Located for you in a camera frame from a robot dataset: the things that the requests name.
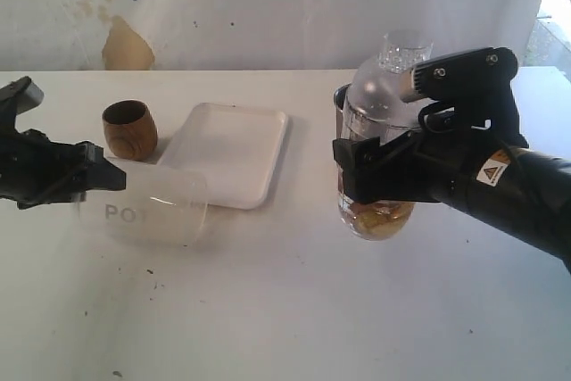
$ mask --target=glass jar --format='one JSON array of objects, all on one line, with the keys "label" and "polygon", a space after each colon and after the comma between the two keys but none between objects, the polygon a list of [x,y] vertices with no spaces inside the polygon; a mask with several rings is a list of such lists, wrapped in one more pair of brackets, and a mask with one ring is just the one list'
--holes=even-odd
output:
[{"label": "glass jar", "polygon": [[[415,30],[385,35],[383,48],[361,64],[347,89],[341,137],[364,140],[381,137],[381,145],[418,126],[418,112],[426,102],[406,104],[398,97],[399,75],[430,58],[432,42]],[[378,201],[359,204],[343,192],[338,179],[339,211],[352,231],[368,240],[396,234],[409,219],[414,203]]]}]

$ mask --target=white plastic tray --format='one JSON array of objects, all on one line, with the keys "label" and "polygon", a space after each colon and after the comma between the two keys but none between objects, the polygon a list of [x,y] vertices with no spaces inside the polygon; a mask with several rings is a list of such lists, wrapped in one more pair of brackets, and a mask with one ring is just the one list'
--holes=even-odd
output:
[{"label": "white plastic tray", "polygon": [[213,205],[254,209],[268,195],[286,127],[283,112],[198,104],[158,163],[202,173]]}]

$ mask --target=yellow warning sticker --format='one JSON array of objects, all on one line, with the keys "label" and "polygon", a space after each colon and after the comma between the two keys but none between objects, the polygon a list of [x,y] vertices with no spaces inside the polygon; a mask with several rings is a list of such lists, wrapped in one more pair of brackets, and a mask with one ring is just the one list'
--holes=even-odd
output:
[{"label": "yellow warning sticker", "polygon": [[489,186],[496,186],[509,164],[509,157],[505,152],[499,150],[486,160],[478,172],[476,180]]}]

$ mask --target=wooden cup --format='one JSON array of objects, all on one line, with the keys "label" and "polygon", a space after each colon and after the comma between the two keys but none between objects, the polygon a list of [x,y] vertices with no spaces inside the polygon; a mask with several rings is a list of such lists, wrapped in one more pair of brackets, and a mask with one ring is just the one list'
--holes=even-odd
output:
[{"label": "wooden cup", "polygon": [[111,152],[126,160],[148,158],[159,140],[149,108],[136,100],[118,102],[105,109],[103,132]]}]

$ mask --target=white wall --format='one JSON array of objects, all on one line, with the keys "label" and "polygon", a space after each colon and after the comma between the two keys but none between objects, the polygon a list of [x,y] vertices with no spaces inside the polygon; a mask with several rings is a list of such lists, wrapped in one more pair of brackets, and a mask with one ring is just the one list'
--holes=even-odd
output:
[{"label": "white wall", "polygon": [[153,51],[156,69],[355,67],[395,28],[429,32],[435,54],[487,45],[510,46],[522,54],[539,3],[0,0],[0,70],[102,69],[102,49],[115,15],[132,28],[115,32],[112,51],[127,58],[115,61],[119,66],[113,67],[119,68],[145,67],[144,61],[137,63],[147,55],[140,49],[143,40]]}]

